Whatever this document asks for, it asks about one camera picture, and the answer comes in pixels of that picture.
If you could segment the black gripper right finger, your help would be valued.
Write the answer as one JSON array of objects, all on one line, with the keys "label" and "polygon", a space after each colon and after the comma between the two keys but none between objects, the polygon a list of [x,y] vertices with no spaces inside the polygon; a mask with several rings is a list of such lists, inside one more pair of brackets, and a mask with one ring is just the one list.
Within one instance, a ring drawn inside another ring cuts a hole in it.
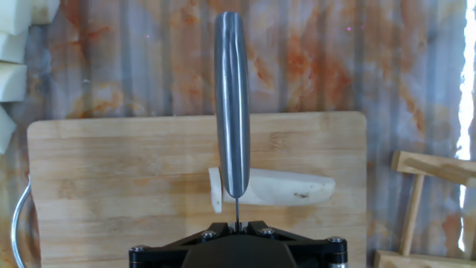
[{"label": "black gripper right finger", "polygon": [[239,233],[252,237],[245,259],[259,267],[347,267],[347,240],[331,236],[315,240],[268,226],[263,221],[240,223]]}]

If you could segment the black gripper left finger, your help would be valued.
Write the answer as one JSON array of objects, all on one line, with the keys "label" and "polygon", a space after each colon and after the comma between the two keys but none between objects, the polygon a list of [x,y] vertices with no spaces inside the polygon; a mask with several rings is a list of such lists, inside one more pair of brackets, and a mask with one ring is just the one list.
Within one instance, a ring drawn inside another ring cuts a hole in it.
[{"label": "black gripper left finger", "polygon": [[212,223],[207,229],[166,246],[133,246],[129,249],[129,268],[181,267],[194,246],[235,235],[236,227],[236,223]]}]

